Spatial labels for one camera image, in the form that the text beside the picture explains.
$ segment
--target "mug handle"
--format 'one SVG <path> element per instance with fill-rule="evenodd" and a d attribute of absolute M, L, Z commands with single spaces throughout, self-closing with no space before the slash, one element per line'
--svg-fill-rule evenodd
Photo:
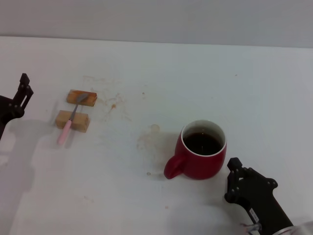
<path fill-rule="evenodd" d="M 170 180 L 182 174 L 180 166 L 185 162 L 185 160 L 186 158 L 183 155 L 172 156 L 165 166 L 165 177 Z"/>

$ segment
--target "coffee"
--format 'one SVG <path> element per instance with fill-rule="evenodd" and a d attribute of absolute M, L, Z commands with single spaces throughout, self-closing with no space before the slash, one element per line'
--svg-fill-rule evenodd
<path fill-rule="evenodd" d="M 205 133 L 193 133 L 183 138 L 183 141 L 190 151 L 200 155 L 215 154 L 223 147 L 214 137 Z"/>

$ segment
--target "white tabletop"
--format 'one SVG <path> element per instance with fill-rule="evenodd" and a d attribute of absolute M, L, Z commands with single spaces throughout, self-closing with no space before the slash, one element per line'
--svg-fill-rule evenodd
<path fill-rule="evenodd" d="M 1 235 L 240 234 L 251 221 L 223 199 L 231 157 L 277 181 L 295 225 L 311 220 L 312 65 L 312 49 L 1 37 L 0 95 L 13 98 L 23 72 L 34 91 L 0 141 Z M 70 89 L 98 100 L 78 109 L 88 131 L 59 147 Z M 225 163 L 209 180 L 167 180 L 196 119 L 224 129 Z"/>

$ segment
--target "pink knife handle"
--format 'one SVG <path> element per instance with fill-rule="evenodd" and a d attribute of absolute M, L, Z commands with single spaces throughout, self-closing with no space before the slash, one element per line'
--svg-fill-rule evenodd
<path fill-rule="evenodd" d="M 65 124 L 62 133 L 60 134 L 57 143 L 59 145 L 64 144 L 65 140 L 67 139 L 67 134 L 69 132 L 70 126 L 72 124 L 71 120 L 68 120 L 67 123 Z"/>

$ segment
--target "small wooden block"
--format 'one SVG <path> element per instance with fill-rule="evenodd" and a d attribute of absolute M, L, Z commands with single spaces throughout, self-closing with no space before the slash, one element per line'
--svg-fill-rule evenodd
<path fill-rule="evenodd" d="M 78 103 L 80 105 L 87 105 L 93 107 L 97 100 L 97 93 L 95 92 L 85 92 L 78 90 L 70 90 L 67 95 L 67 102 L 70 104 L 76 104 L 76 99 L 80 94 L 88 93 L 88 97 L 84 99 L 82 102 Z"/>
<path fill-rule="evenodd" d="M 55 118 L 55 124 L 59 129 L 63 129 L 72 112 L 60 110 Z M 90 123 L 88 114 L 76 113 L 71 125 L 71 129 L 86 132 Z"/>

